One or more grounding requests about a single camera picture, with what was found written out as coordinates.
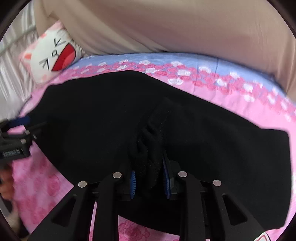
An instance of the black garment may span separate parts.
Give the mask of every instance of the black garment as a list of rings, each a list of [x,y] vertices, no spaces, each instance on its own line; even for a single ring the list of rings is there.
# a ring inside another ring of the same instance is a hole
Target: black garment
[[[29,116],[31,125],[48,121],[49,131],[36,142],[73,184],[100,181],[124,161],[138,164],[138,177],[141,171],[147,174],[151,166],[159,168],[153,162],[163,145],[168,158],[197,179],[221,180],[264,229],[284,225],[291,169],[288,135],[283,131],[260,129],[219,106],[134,71],[49,86]],[[147,135],[158,135],[159,145],[145,139],[145,130]],[[154,156],[151,148],[156,150]],[[141,185],[149,190],[154,184],[143,181]],[[160,203],[150,204],[128,210],[121,207],[119,212],[140,224],[177,233],[173,230],[176,215]],[[154,212],[158,225],[166,224],[157,228],[148,217],[135,217],[140,210]]]

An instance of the triangular cutout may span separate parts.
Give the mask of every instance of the triangular cutout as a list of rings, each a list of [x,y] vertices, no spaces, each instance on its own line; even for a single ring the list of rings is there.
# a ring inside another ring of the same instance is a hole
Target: triangular cutout
[[[228,213],[230,224],[235,226],[247,221],[247,217],[239,209],[239,207],[227,195],[223,195],[223,201]]]
[[[75,202],[76,196],[73,196],[52,219],[52,222],[63,227],[68,227]]]

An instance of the white satin fabric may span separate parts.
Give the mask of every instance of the white satin fabric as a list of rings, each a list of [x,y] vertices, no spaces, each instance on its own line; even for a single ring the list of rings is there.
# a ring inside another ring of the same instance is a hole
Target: white satin fabric
[[[0,42],[0,120],[17,116],[30,98],[34,82],[19,61],[19,55],[37,39],[33,2],[30,2]]]

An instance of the pink tongue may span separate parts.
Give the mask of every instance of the pink tongue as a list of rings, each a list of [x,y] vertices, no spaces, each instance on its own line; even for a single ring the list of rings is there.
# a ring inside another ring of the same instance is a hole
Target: pink tongue
[[[68,67],[74,61],[74,58],[75,58],[75,52],[72,52],[70,55],[68,55],[65,58],[62,68],[64,69],[64,68]]]

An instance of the cat face pillow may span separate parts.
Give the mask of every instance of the cat face pillow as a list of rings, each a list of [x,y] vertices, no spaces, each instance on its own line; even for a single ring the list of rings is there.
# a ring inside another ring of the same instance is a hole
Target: cat face pillow
[[[21,53],[20,60],[35,83],[40,85],[57,76],[81,56],[82,49],[58,21]]]

